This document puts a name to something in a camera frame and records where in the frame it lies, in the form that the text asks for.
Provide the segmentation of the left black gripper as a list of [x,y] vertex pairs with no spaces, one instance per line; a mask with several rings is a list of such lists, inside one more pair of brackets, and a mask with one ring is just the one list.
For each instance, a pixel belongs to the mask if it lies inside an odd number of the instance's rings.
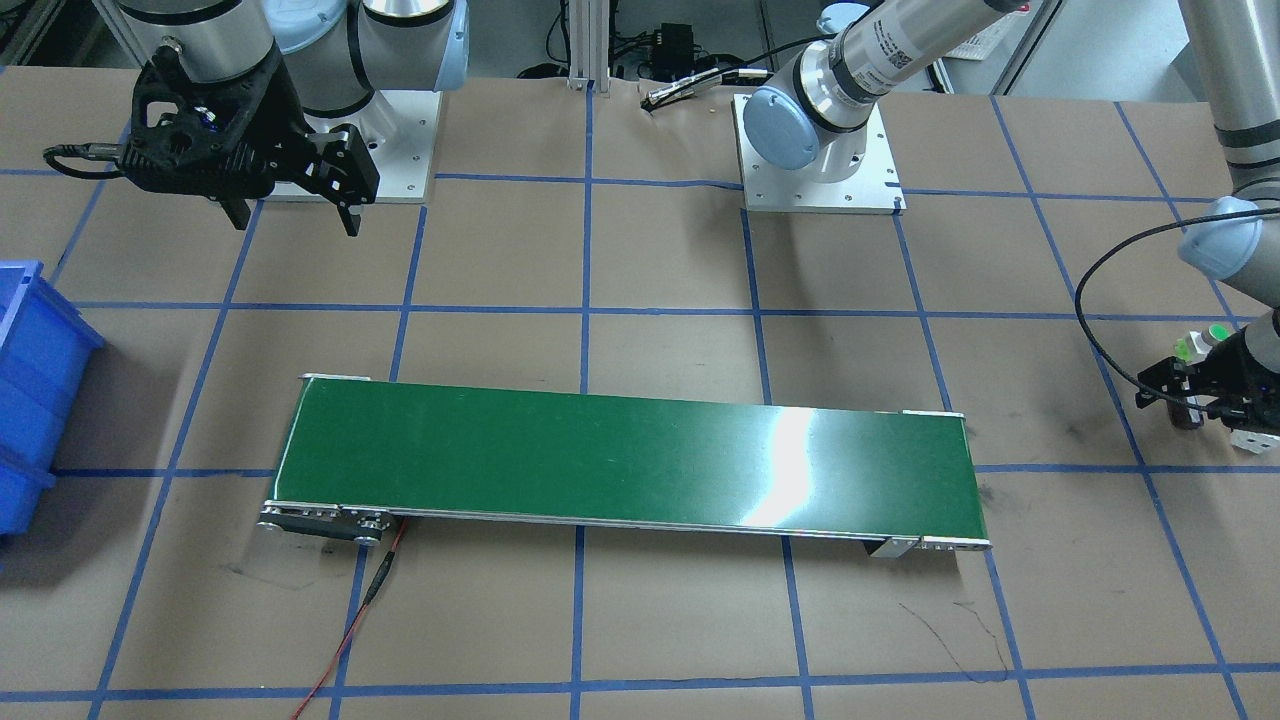
[[1279,430],[1277,311],[1271,310],[1213,346],[1199,363],[1166,357],[1138,374],[1142,384],[1185,398],[1210,396],[1207,418],[1275,436]]

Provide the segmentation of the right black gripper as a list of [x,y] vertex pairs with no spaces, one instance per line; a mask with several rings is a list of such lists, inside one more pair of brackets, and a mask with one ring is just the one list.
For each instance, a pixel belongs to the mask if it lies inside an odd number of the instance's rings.
[[134,83],[118,168],[145,191],[220,202],[237,231],[248,229],[248,200],[292,183],[335,205],[352,238],[380,182],[357,127],[319,132],[306,122],[276,47],[246,73],[212,83],[196,82],[177,49],[157,49]]

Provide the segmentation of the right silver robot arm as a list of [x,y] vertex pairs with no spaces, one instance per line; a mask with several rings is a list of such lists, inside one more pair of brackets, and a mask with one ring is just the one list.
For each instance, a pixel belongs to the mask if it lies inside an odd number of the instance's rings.
[[454,91],[468,69],[466,1],[122,1],[150,51],[118,172],[198,196],[244,229],[248,204],[293,184],[348,236],[390,187],[390,91]]

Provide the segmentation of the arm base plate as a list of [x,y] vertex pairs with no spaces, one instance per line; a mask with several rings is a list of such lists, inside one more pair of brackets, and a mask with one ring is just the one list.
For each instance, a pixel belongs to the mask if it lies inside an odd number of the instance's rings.
[[358,127],[379,170],[378,204],[424,205],[444,96],[436,91],[379,91],[352,115],[307,114],[305,119],[317,131],[347,122]]
[[796,170],[768,163],[745,135],[746,94],[733,95],[735,133],[749,211],[819,214],[900,214],[908,209],[881,109],[852,140],[822,149],[814,163]]

